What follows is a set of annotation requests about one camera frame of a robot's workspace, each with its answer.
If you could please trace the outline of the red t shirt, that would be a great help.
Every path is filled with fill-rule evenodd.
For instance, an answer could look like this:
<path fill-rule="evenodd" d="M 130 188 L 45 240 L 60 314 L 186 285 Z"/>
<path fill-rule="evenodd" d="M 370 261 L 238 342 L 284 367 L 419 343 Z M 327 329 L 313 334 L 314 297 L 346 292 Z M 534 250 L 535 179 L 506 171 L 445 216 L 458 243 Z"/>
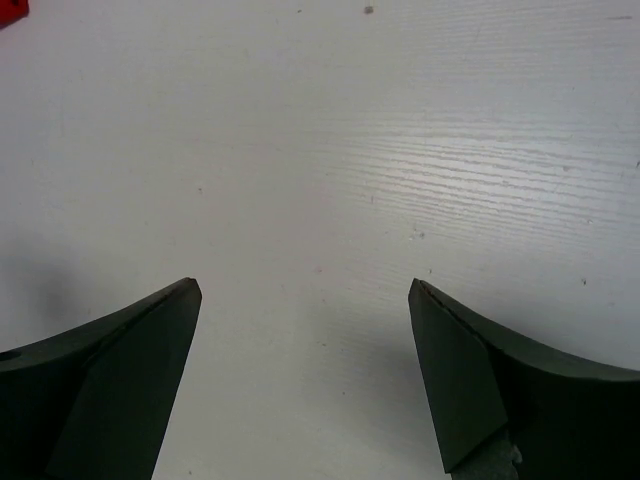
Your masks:
<path fill-rule="evenodd" d="M 28 0 L 0 0 L 0 29 L 27 17 L 29 12 Z"/>

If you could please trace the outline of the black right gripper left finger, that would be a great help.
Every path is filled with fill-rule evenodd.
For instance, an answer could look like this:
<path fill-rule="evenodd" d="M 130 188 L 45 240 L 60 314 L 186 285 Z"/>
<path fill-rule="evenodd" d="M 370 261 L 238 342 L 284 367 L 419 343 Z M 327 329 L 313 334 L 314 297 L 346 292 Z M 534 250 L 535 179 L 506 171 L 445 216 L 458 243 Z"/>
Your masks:
<path fill-rule="evenodd" d="M 152 477 L 202 293 L 185 278 L 1 355 L 4 479 Z"/>

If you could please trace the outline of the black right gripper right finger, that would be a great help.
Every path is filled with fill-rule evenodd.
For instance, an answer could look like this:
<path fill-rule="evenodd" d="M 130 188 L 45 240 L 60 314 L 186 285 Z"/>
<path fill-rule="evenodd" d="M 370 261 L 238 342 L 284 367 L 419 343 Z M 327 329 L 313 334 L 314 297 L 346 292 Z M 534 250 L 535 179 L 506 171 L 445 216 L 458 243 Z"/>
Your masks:
<path fill-rule="evenodd" d="M 408 295 L 444 470 L 454 479 L 635 479 L 639 374 L 489 320 L 433 285 Z"/>

